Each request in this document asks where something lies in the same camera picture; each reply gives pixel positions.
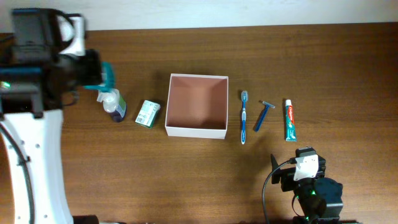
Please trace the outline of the white cardboard box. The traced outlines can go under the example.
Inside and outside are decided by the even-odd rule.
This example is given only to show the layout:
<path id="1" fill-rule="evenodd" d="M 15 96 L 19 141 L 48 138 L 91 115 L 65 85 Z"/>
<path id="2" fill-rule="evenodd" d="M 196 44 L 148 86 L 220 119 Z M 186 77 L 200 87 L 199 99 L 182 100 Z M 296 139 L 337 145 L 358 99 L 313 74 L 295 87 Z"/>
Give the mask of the white cardboard box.
<path id="1" fill-rule="evenodd" d="M 171 74 L 165 113 L 167 135 L 224 139 L 228 103 L 227 76 Z"/>

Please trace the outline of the green white soap box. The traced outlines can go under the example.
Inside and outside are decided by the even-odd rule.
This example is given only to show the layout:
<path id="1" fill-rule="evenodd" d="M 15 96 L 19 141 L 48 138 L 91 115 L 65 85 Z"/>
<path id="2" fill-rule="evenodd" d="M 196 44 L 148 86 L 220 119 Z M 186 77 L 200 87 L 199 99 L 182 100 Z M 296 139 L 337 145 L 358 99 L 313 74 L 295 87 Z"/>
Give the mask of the green white soap box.
<path id="1" fill-rule="evenodd" d="M 135 123 L 145 128 L 151 129 L 154 125 L 159 110 L 160 105 L 158 103 L 144 100 L 142 107 L 136 117 Z"/>

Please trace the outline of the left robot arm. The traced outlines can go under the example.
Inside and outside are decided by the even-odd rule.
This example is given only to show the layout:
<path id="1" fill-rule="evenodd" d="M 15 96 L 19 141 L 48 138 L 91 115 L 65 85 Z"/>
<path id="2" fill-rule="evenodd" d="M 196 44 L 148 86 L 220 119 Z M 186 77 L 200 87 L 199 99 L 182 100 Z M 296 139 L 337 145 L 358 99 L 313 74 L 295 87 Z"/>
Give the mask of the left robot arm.
<path id="1" fill-rule="evenodd" d="M 57 9 L 11 11 L 14 43 L 1 66 L 1 136 L 16 223 L 83 223 L 68 207 L 61 138 L 63 97 L 103 81 L 97 51 L 85 49 L 85 18 Z"/>

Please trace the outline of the toothpaste tube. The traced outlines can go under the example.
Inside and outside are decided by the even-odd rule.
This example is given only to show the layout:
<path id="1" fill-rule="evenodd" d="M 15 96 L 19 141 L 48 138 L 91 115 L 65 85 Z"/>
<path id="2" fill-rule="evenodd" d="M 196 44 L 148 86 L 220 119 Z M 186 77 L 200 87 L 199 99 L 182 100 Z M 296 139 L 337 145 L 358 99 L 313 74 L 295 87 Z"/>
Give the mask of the toothpaste tube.
<path id="1" fill-rule="evenodd" d="M 286 138 L 288 142 L 297 142 L 295 130 L 294 111 L 291 100 L 285 101 Z"/>

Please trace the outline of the clear pump soap bottle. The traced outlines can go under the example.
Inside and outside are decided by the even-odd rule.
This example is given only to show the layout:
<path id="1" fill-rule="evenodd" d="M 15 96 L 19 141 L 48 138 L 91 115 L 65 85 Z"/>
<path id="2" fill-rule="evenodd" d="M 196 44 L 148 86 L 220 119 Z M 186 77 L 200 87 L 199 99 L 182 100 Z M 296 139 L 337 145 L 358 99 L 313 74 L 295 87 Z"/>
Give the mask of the clear pump soap bottle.
<path id="1" fill-rule="evenodd" d="M 124 120 L 127 103 L 117 89 L 110 89 L 108 92 L 99 91 L 97 102 L 103 104 L 103 109 L 114 122 L 120 123 Z"/>

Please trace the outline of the blue white toothbrush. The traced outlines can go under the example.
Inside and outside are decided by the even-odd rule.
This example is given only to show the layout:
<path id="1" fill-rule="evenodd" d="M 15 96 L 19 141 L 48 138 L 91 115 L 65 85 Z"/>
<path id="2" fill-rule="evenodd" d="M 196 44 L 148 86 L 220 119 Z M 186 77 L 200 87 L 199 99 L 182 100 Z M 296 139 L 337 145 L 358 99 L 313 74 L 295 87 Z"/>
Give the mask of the blue white toothbrush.
<path id="1" fill-rule="evenodd" d="M 241 112 L 241 122 L 242 122 L 241 144 L 245 144 L 246 143 L 246 103 L 248 101 L 248 92 L 246 90 L 242 91 L 241 100 L 243 102 L 242 112 Z"/>

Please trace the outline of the teal mouthwash bottle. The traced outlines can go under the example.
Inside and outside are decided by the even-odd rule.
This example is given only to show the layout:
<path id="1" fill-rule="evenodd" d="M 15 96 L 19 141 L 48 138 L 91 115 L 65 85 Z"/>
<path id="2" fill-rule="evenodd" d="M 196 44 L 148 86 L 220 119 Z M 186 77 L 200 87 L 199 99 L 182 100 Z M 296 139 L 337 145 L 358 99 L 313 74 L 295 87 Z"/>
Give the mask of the teal mouthwash bottle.
<path id="1" fill-rule="evenodd" d="M 114 71 L 110 63 L 101 63 L 101 76 L 103 82 L 99 85 L 86 85 L 83 88 L 86 90 L 97 90 L 100 92 L 110 92 L 115 87 Z"/>

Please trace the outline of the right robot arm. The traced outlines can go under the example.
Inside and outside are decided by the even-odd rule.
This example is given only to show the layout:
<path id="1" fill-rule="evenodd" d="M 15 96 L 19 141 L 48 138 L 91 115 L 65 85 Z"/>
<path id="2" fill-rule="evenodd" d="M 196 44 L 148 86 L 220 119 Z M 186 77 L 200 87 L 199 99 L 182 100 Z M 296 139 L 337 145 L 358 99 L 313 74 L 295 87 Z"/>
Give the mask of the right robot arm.
<path id="1" fill-rule="evenodd" d="M 302 215 L 293 223 L 339 223 L 343 209 L 343 185 L 325 176 L 326 160 L 314 150 L 297 152 L 295 157 L 278 164 L 271 156 L 271 183 L 280 184 L 283 192 L 294 193 Z"/>

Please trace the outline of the blue disposable razor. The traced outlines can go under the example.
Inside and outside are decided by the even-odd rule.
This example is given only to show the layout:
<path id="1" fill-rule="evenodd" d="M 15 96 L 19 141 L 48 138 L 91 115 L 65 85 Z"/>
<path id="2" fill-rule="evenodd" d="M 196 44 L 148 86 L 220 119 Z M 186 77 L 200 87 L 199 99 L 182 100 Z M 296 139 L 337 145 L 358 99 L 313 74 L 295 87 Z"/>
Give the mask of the blue disposable razor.
<path id="1" fill-rule="evenodd" d="M 262 124 L 263 124 L 263 122 L 265 120 L 265 117 L 267 116 L 268 110 L 270 108 L 272 108 L 272 109 L 275 108 L 274 105 L 272 105 L 272 104 L 270 104 L 270 103 L 268 103 L 266 101 L 261 101 L 261 103 L 264 105 L 264 109 L 262 110 L 262 112 L 261 112 L 261 114 L 259 116 L 259 119 L 257 120 L 257 123 L 256 123 L 256 125 L 254 127 L 254 131 L 255 132 L 258 132 L 260 130 L 260 128 L 261 128 L 261 126 L 262 126 Z"/>

